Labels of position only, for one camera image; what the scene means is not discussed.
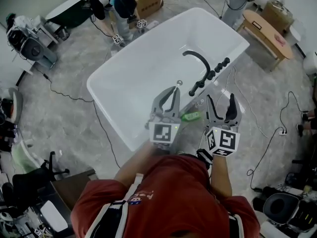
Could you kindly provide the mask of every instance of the black faucet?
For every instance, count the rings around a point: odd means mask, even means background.
[[[200,81],[197,81],[195,83],[195,85],[193,86],[192,90],[189,91],[189,96],[194,96],[195,95],[195,92],[196,90],[198,89],[198,87],[200,88],[203,88],[205,86],[205,81],[206,79],[209,79],[210,78],[210,73],[211,73],[211,69],[210,69],[210,66],[209,66],[209,63],[207,62],[207,60],[199,53],[195,52],[195,51],[192,51],[192,50],[187,50],[183,53],[183,56],[186,56],[186,55],[192,55],[192,56],[195,56],[197,57],[200,61],[203,62],[203,64],[205,65],[206,67],[206,73],[204,75],[204,77],[202,78],[202,80]]]

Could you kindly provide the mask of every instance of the stool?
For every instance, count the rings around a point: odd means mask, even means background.
[[[308,53],[303,61],[303,68],[307,75],[317,73],[317,51]]]

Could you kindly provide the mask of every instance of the wooden table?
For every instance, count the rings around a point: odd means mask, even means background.
[[[293,58],[292,49],[287,41],[265,19],[251,10],[245,10],[243,12],[243,17],[244,21],[238,28],[237,32],[239,32],[242,28],[248,28],[261,41],[263,41],[277,56],[273,68],[276,68],[284,59]],[[280,40],[285,41],[284,46],[276,40],[276,35],[279,36]]]

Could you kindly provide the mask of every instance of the black chair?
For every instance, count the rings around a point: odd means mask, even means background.
[[[15,206],[19,211],[25,211],[28,207],[39,203],[38,190],[47,186],[50,181],[56,181],[55,175],[68,174],[69,170],[62,172],[53,172],[53,155],[50,152],[50,161],[45,160],[40,168],[35,169],[27,174],[14,175],[12,178],[13,191],[10,191],[6,185],[3,194],[6,205]]]

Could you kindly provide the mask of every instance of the power strip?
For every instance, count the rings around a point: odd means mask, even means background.
[[[281,136],[285,136],[285,135],[287,135],[287,131],[281,130],[278,134]]]

